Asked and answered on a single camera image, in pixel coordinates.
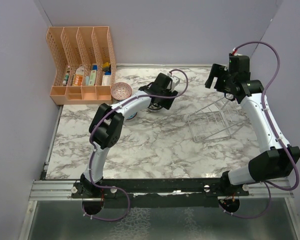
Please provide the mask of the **red floral bowl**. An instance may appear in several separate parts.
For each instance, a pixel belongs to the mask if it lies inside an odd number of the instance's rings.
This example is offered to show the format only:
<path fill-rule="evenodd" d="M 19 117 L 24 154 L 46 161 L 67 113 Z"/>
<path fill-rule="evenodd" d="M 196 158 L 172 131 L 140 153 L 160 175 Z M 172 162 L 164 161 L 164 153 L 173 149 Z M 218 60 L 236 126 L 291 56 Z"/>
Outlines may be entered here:
<path fill-rule="evenodd" d="M 150 105 L 147 109 L 151 112 L 158 112 L 162 109 L 163 107 L 162 106 L 159 106 L 157 104 L 152 104 Z"/>

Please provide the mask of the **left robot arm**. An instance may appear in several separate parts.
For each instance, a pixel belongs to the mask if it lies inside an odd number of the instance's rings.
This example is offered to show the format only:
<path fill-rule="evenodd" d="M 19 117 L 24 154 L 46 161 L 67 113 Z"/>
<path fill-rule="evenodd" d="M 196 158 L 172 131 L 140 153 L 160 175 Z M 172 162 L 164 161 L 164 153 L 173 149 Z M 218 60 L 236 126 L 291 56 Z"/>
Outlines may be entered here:
<path fill-rule="evenodd" d="M 89 142 L 93 150 L 86 170 L 80 176 L 82 190 L 87 196 L 96 197 L 101 190 L 103 168 L 111 147 L 119 140 L 124 122 L 144 109 L 170 109 L 178 95 L 175 87 L 180 79 L 171 73 L 159 73 L 156 79 L 118 103 L 101 104 L 89 127 Z"/>

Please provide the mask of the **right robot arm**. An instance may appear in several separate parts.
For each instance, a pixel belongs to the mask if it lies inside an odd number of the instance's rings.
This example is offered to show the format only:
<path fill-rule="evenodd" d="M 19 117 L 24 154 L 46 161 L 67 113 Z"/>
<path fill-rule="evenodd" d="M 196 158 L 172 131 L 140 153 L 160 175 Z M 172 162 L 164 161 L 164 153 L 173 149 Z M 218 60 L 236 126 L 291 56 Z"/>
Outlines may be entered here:
<path fill-rule="evenodd" d="M 284 137 L 263 95 L 261 81 L 251 79 L 250 58 L 230 54 L 228 66 L 214 63 L 204 86 L 233 96 L 231 100 L 248 116 L 260 150 L 246 166 L 222 173 L 220 191 L 230 196 L 244 184 L 287 177 L 300 159 L 300 148 L 291 146 Z"/>

